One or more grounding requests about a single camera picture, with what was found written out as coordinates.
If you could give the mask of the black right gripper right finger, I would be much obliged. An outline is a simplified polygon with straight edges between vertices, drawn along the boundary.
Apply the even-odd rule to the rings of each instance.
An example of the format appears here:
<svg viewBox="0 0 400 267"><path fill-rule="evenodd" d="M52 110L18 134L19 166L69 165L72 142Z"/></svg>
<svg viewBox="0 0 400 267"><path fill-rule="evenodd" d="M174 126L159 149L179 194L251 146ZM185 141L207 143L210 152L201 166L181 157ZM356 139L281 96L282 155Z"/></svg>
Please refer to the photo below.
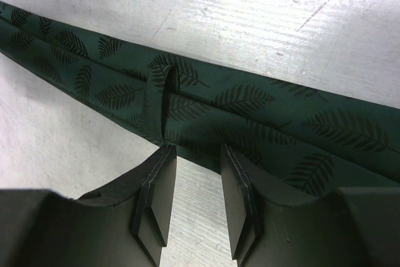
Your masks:
<svg viewBox="0 0 400 267"><path fill-rule="evenodd" d="M221 148L231 256L238 266L398 266L399 189L314 197Z"/></svg>

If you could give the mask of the dark green tie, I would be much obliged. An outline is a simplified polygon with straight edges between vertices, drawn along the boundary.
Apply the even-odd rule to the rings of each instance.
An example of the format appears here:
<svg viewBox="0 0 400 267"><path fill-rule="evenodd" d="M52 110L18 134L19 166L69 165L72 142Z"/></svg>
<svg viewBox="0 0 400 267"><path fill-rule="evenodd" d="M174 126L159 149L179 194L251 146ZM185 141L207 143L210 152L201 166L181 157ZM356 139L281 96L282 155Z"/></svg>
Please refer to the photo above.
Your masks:
<svg viewBox="0 0 400 267"><path fill-rule="evenodd" d="M1 52L219 172L221 146L293 188L399 186L399 110L122 41L1 4Z"/></svg>

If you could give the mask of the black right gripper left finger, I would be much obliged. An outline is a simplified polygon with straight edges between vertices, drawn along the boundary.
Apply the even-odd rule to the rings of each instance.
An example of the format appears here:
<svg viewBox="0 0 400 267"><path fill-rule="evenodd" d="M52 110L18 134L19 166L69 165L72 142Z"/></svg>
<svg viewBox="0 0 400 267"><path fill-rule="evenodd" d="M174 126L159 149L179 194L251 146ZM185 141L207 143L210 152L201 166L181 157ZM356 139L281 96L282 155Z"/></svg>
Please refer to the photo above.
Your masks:
<svg viewBox="0 0 400 267"><path fill-rule="evenodd" d="M2 266L158 266L176 179L173 145L80 198L1 191Z"/></svg>

